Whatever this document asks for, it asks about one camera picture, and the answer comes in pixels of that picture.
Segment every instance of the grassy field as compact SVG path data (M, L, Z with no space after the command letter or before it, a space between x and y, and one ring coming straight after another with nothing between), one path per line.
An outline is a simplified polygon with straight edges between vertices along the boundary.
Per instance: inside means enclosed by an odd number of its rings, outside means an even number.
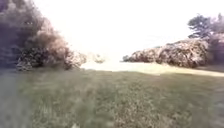
M29 101L32 128L212 128L214 90L223 76L133 64L120 72L40 70L14 77Z

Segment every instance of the bright sky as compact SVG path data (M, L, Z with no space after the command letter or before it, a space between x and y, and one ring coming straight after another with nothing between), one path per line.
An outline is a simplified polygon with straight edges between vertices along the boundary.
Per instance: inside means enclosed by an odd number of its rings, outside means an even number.
M223 0L34 0L81 51L120 59L136 50L185 39L198 13L224 14Z

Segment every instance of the dense vegetation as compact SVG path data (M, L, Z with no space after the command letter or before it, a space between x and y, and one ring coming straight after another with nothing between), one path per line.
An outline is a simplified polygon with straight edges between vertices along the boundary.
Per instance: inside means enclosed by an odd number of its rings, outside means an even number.
M1 67L69 69L85 62L85 56L67 47L67 42L31 1L5 0L0 12L0 28Z
M192 18L188 25L193 30L193 34L189 35L191 39L137 51L130 56L124 56L123 60L166 63L191 68L223 61L224 17L221 14L218 18L198 15Z

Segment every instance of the overexposed sky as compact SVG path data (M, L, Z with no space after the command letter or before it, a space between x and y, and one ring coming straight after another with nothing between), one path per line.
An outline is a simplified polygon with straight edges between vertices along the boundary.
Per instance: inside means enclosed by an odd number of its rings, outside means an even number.
M224 14L224 0L34 0L81 51L120 59L136 50L185 39L198 13Z

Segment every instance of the sunlight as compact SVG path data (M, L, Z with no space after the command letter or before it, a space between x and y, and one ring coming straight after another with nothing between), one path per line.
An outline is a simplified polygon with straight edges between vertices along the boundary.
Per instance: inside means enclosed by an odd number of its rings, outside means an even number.
M223 10L221 0L34 2L74 49L114 60L136 50L185 39L190 33L190 18L198 13L217 15Z

